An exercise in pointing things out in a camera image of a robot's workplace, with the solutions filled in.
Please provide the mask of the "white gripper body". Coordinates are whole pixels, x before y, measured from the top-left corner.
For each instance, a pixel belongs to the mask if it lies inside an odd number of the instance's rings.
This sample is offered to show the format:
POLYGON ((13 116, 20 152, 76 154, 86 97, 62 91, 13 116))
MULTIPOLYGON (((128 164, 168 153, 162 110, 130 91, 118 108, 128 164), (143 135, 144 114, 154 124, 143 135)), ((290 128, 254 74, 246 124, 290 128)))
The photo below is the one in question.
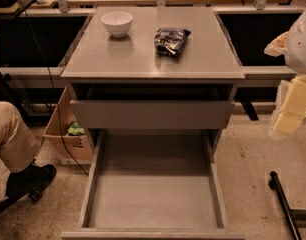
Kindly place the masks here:
POLYGON ((306 74, 297 75, 291 81, 282 80, 278 88, 276 111, 306 118, 306 74))

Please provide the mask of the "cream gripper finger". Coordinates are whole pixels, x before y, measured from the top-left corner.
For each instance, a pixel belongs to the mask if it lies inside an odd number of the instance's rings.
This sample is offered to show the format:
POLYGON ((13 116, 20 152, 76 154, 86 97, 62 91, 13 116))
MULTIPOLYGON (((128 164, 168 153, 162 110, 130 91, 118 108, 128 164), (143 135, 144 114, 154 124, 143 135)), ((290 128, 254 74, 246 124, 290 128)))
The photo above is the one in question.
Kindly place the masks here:
POLYGON ((274 111, 271 116, 269 136, 275 140, 282 140, 292 135, 302 124, 303 119, 294 114, 284 114, 274 111))
POLYGON ((283 55, 285 52, 287 37, 288 31, 280 34, 265 47, 264 53, 272 57, 278 57, 280 55, 283 55))

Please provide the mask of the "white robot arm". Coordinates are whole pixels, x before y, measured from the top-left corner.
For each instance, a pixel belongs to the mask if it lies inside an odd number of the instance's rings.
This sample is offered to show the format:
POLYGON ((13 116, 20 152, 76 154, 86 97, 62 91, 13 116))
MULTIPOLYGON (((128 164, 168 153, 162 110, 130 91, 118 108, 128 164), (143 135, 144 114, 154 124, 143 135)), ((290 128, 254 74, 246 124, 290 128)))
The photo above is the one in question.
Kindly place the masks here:
POLYGON ((265 47, 264 53, 272 57, 283 55, 286 66, 297 72, 292 80, 282 80, 278 87, 269 134, 281 140, 306 119, 306 9, 287 32, 265 47))

